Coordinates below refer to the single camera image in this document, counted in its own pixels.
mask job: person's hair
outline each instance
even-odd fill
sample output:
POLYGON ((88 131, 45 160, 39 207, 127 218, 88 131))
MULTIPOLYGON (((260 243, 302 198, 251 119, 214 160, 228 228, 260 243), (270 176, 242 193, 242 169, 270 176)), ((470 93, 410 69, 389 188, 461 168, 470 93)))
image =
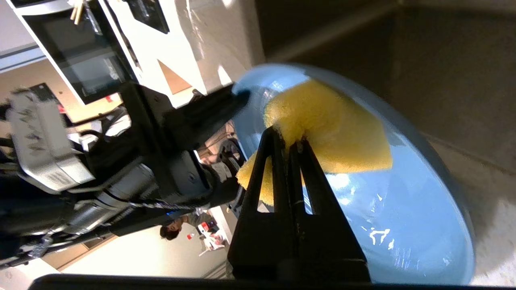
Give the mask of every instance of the person's hair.
POLYGON ((159 235, 167 240, 173 240, 178 237, 179 231, 171 231, 163 225, 159 230, 159 235))

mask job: yellow sponge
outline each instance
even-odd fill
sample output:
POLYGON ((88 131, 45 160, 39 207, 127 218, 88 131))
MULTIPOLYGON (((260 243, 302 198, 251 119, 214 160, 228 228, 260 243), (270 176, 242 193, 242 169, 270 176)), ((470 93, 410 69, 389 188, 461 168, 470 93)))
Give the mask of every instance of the yellow sponge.
MULTIPOLYGON (((305 137, 326 173, 392 168, 382 123, 347 96, 309 80, 277 95, 265 108, 264 122, 281 132, 288 149, 305 137)), ((249 184, 254 155, 240 168, 238 182, 249 184)), ((272 162, 268 158, 260 199, 273 204, 272 162)))

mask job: person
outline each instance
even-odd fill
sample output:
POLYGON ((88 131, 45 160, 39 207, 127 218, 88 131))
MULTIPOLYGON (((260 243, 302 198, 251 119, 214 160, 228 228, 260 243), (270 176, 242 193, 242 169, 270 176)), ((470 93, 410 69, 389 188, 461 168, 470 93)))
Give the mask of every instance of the person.
POLYGON ((183 229, 184 223, 188 223, 196 228, 203 222, 209 223, 213 220, 213 217, 208 213, 202 213, 199 216, 195 213, 190 213, 173 220, 168 225, 163 225, 159 230, 159 235, 167 240, 173 240, 178 237, 179 232, 183 229))

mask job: red object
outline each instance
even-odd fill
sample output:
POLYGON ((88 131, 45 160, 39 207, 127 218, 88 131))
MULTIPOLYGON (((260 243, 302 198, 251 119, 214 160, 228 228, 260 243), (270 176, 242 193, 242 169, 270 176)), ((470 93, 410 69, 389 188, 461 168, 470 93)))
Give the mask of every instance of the red object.
POLYGON ((208 224, 205 221, 201 224, 201 226, 205 231, 209 231, 208 224))

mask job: blue bowl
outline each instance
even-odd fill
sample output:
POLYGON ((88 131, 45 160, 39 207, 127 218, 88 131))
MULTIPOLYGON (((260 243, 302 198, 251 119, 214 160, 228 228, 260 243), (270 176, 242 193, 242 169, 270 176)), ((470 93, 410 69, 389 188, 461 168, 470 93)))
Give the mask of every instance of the blue bowl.
MULTIPOLYGON (((458 187, 414 126, 372 92, 330 71, 262 65, 233 92, 251 91, 233 119, 245 156, 257 149, 263 114, 277 94, 313 78, 352 98, 383 122, 394 159, 390 170, 327 174, 368 261, 375 283, 468 284, 475 267, 471 222, 458 187)), ((310 212, 308 196, 307 212, 310 212)), ((321 237, 321 242, 330 237, 321 237)))

